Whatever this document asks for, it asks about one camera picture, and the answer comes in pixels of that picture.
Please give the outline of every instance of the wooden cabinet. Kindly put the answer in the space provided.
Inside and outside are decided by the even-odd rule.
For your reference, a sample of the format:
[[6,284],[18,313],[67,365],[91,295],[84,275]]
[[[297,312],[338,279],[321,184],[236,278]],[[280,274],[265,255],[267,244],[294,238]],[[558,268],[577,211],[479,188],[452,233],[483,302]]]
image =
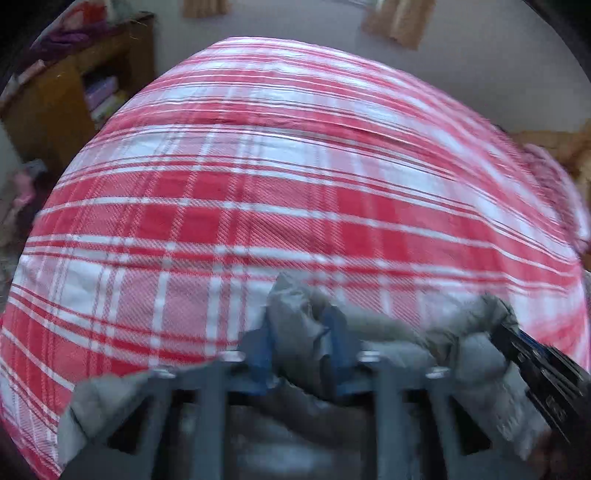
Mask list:
[[17,92],[0,118],[24,161],[41,158],[57,177],[96,134],[84,75],[114,74],[130,97],[154,80],[153,26],[154,16],[142,15],[50,66]]

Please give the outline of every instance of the red plaid bedsheet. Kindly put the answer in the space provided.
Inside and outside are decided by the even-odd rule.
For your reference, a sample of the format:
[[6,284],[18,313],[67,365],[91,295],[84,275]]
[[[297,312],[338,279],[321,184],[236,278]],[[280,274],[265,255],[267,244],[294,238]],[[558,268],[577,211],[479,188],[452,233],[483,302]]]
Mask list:
[[0,394],[39,476],[76,382],[233,347],[280,271],[415,325],[490,292],[588,365],[581,266],[505,134],[379,63],[231,38],[131,99],[35,222]]

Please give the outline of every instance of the gray fabric bag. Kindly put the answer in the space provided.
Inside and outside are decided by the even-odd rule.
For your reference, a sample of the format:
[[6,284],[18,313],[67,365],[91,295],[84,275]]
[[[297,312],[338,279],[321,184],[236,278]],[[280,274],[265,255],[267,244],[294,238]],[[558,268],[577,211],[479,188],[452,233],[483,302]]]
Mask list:
[[[267,316],[284,378],[272,394],[257,399],[252,407],[230,408],[228,438],[233,455],[225,466],[227,478],[361,478],[368,414],[319,400],[323,397],[319,360],[326,346],[318,318],[331,304],[345,315],[364,349],[378,351],[396,366],[450,367],[462,385],[459,399],[489,419],[520,457],[527,457],[548,430],[525,396],[526,384],[516,366],[507,364],[488,339],[488,332],[501,322],[517,325],[512,309],[500,299],[482,296],[453,318],[440,319],[436,327],[420,332],[402,321],[334,302],[282,274],[269,293]],[[76,386],[58,428],[62,466],[151,374],[106,375]],[[191,408],[187,405],[183,413],[187,420],[181,422],[172,478],[182,478],[187,465]]]

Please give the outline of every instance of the screw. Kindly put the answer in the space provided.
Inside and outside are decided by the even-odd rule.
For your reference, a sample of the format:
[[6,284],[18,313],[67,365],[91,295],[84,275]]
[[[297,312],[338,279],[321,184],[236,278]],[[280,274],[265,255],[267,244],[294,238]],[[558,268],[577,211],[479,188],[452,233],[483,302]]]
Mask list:
[[269,379],[267,380],[267,388],[269,388],[269,389],[273,389],[273,388],[275,388],[276,386],[278,386],[278,385],[279,385],[279,383],[280,383],[280,380],[279,380],[279,378],[278,378],[278,377],[276,377],[275,375],[273,375],[271,378],[269,378]]
[[239,364],[246,359],[246,355],[240,350],[225,350],[220,352],[219,356],[224,362],[232,362],[236,364]]
[[160,378],[176,378],[176,374],[175,373],[171,372],[170,370],[167,370],[164,367],[155,368],[153,371]]
[[362,350],[357,354],[357,360],[363,364],[379,362],[379,352],[376,350]]
[[449,375],[450,370],[448,367],[433,367],[429,369],[426,373],[426,377],[434,380],[436,378],[445,378]]

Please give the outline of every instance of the black bracket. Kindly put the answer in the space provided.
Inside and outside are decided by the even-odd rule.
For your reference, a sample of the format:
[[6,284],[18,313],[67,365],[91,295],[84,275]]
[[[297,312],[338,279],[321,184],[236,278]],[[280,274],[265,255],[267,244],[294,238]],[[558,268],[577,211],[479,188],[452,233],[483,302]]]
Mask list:
[[[325,309],[322,322],[330,335],[323,381],[332,398],[338,403],[370,399],[374,435],[364,454],[363,480],[533,479],[500,434],[455,400],[447,369],[397,368],[378,352],[361,350],[359,339],[347,330],[345,318],[335,307]],[[155,478],[158,458],[168,441],[165,426],[174,410],[175,395],[181,391],[197,399],[190,467],[184,478],[223,480],[230,400],[239,395],[248,403],[249,397],[265,395],[280,384],[274,370],[272,326],[265,319],[260,329],[243,335],[238,351],[224,352],[203,367],[155,371],[66,466],[61,479]],[[409,411],[413,401],[426,412],[420,426]],[[471,450],[474,437],[466,437],[462,422],[473,424],[481,434],[482,430],[489,432],[484,448]],[[132,434],[122,434],[126,429]],[[427,431],[431,445],[422,465],[411,460],[408,445],[409,432],[417,429]]]
[[507,325],[492,332],[491,342],[519,367],[528,398],[552,430],[568,445],[578,442],[581,425],[588,422],[589,374],[558,349]]

